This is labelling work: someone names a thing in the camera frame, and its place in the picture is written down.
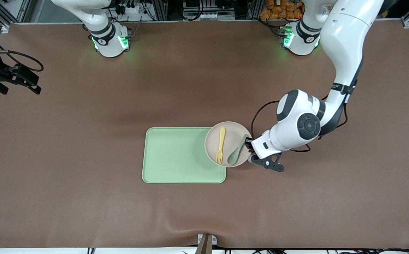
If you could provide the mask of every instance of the black bracket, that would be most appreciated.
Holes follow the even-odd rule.
[[[357,85],[357,79],[353,86],[341,85],[338,83],[333,83],[332,90],[339,91],[342,95],[351,95],[352,92],[355,90],[355,86]]]
[[[264,159],[260,159],[256,154],[253,149],[253,146],[251,145],[251,138],[246,138],[245,139],[245,146],[248,148],[248,150],[251,152],[251,155],[248,157],[248,162],[259,165],[265,169],[272,169],[277,172],[283,172],[285,170],[285,166],[283,166],[279,161],[281,158],[281,153],[278,154],[272,154],[271,156],[268,156]]]
[[[14,67],[0,69],[0,93],[6,95],[8,93],[8,87],[1,82],[25,86],[37,95],[41,93],[41,87],[37,85],[37,74],[20,63],[15,64]]]

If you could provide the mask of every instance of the green spoon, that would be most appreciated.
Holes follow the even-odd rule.
[[[230,156],[228,156],[228,159],[227,159],[228,164],[230,164],[230,165],[236,164],[237,158],[239,158],[239,153],[241,152],[241,148],[242,148],[242,146],[243,146],[244,143],[245,143],[245,138],[247,138],[247,137],[248,137],[248,135],[245,134],[245,135],[242,137],[242,140],[241,140],[241,142],[239,143],[239,146],[234,150],[234,152],[232,152],[232,153],[230,154]]]

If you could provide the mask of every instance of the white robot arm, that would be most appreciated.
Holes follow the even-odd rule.
[[[291,22],[292,37],[284,47],[292,53],[308,55],[317,46],[322,26],[329,15],[327,5],[334,5],[337,0],[302,0],[305,12],[299,22]]]
[[[306,145],[318,135],[335,130],[363,64],[364,38],[382,3],[339,0],[335,4],[320,31],[322,48],[336,70],[327,99],[323,101],[301,90],[285,94],[277,106],[278,123],[251,141],[256,153],[251,162],[281,172],[283,166],[270,160],[272,155]]]
[[[128,28],[111,22],[105,8],[111,0],[52,0],[52,2],[79,18],[87,27],[95,48],[108,58],[118,56],[129,49]]]

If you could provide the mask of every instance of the wire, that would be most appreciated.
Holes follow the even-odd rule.
[[[309,151],[311,151],[311,147],[310,147],[308,144],[305,144],[305,146],[308,147],[307,150],[294,150],[294,149],[290,149],[290,151],[298,152],[298,153],[304,153],[304,152],[309,152]]]
[[[27,69],[30,69],[31,71],[43,71],[43,70],[45,69],[45,67],[43,66],[43,64],[42,64],[40,61],[38,61],[36,58],[31,57],[31,56],[29,56],[29,55],[26,55],[26,54],[24,54],[24,53],[20,53],[20,52],[8,50],[7,52],[1,52],[0,54],[6,54],[6,55],[9,56],[13,61],[15,61],[16,63],[19,63],[19,64],[21,64],[21,65],[22,65],[22,63],[19,62],[19,61],[18,61],[16,58],[14,58],[13,56],[11,56],[11,54],[24,56],[24,57],[26,57],[26,58],[29,58],[29,59],[35,61],[37,64],[40,65],[40,69],[33,69],[33,68],[30,68],[30,67],[26,66]]]
[[[257,21],[259,21],[261,24],[263,24],[263,25],[265,25],[265,26],[270,26],[270,27],[272,27],[272,28],[280,29],[279,26],[270,25],[270,24],[268,24],[267,22],[262,21],[262,19],[258,19],[258,18],[251,18],[251,19],[257,20]]]
[[[259,112],[265,108],[267,105],[272,104],[272,103],[278,103],[279,100],[274,100],[271,102],[268,102],[266,104],[264,104],[260,109],[258,109],[258,111],[256,112],[255,116],[253,117],[253,120],[251,121],[251,126],[250,126],[250,134],[251,134],[251,138],[255,139],[255,135],[253,134],[253,123],[255,122],[256,117],[258,116]]]
[[[183,20],[188,20],[188,21],[194,21],[194,20],[198,19],[198,18],[203,14],[203,11],[205,10],[205,4],[204,4],[203,0],[200,0],[200,3],[201,3],[201,11],[200,11],[200,5],[198,5],[198,13],[197,13],[197,16],[195,16],[195,18],[193,18],[193,19],[188,19],[188,18],[184,17],[184,16],[181,14],[181,12],[180,12],[180,8],[178,8],[178,14],[179,14],[179,16],[180,16]]]
[[[145,0],[142,0],[140,3],[142,4],[143,8],[146,10],[148,16],[149,16],[153,21],[156,21],[156,19],[154,18],[154,15],[151,14],[150,9],[148,8],[147,2],[146,2]]]
[[[267,27],[271,30],[271,32],[272,32],[273,34],[277,35],[278,37],[286,37],[285,35],[280,35],[280,34],[278,34],[277,32],[275,32],[274,29],[271,27],[271,25],[269,25],[267,19],[266,19],[266,24],[267,24]]]
[[[274,29],[280,29],[280,27],[279,27],[279,26],[274,26],[274,25],[269,24],[269,22],[267,21],[267,19],[266,19],[265,22],[262,21],[261,19],[258,19],[258,18],[251,18],[251,19],[257,20],[257,21],[259,21],[261,24],[263,24],[263,25],[265,25],[266,27],[268,27],[273,34],[275,34],[275,35],[277,35],[277,36],[279,36],[279,37],[283,37],[283,38],[286,37],[286,35],[284,35],[284,34],[278,34],[277,32],[275,32]]]
[[[118,20],[118,17],[117,17],[117,18],[114,17],[114,15],[113,15],[112,12],[111,12],[110,7],[107,7],[107,9],[109,10],[109,14],[110,14],[111,17],[112,17],[112,21],[117,21],[117,20]]]
[[[17,51],[13,51],[13,50],[2,50],[2,51],[0,51],[0,54],[6,54],[6,55],[15,54],[15,55],[23,56],[23,57],[25,57],[25,58],[29,58],[30,60],[32,60],[32,61],[34,61],[34,62],[36,62],[37,64],[40,65],[40,68],[39,68],[39,69],[32,69],[32,68],[29,68],[29,67],[26,66],[27,68],[29,68],[29,69],[32,70],[32,71],[43,71],[43,70],[45,69],[45,67],[43,66],[43,64],[42,64],[40,61],[38,61],[38,59],[36,59],[36,58],[34,58],[34,57],[32,57],[32,56],[26,55],[26,54],[24,54],[24,53],[21,53],[21,52],[17,52]]]
[[[338,253],[337,251],[337,253],[338,254],[380,254],[380,253],[382,253],[382,252],[385,252],[385,251],[402,251],[402,252],[408,252],[409,253],[409,249],[400,249],[400,248],[388,248],[388,249],[379,249],[379,250],[377,250],[377,249],[364,249],[364,250],[354,250],[355,251],[355,253],[354,252],[348,252],[348,251],[344,251],[344,252],[340,252],[340,253]]]
[[[137,32],[137,29],[138,29],[138,25],[140,25],[140,21],[137,22],[137,26],[135,27],[134,33],[131,34],[131,38],[133,38],[135,36],[135,33]]]
[[[246,13],[244,13],[244,14],[242,14],[242,15],[238,15],[238,16],[232,15],[231,17],[237,18],[237,17],[246,16],[247,14],[248,14],[248,12],[246,12]]]
[[[344,117],[345,117],[345,121],[342,123],[342,124],[340,124],[340,125],[338,125],[335,129],[338,129],[339,127],[341,127],[341,126],[343,126],[343,125],[345,125],[345,123],[347,123],[347,111],[346,111],[346,103],[344,104]]]

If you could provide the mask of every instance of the green led light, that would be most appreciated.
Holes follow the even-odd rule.
[[[316,40],[316,44],[314,45],[314,47],[317,47],[318,45],[319,45],[319,39],[320,39],[321,37],[319,36],[318,37],[318,39]]]
[[[293,38],[294,38],[294,33],[291,32],[290,35],[288,35],[288,36],[285,38],[285,43],[284,43],[285,47],[289,47],[289,46],[291,45],[291,42],[292,42],[292,39],[293,39]]]
[[[128,40],[125,37],[118,37],[118,40],[121,44],[121,47],[127,48],[128,47]]]
[[[95,39],[91,37],[91,40],[93,41],[93,44],[95,45],[96,50],[98,50],[98,45],[96,45]]]

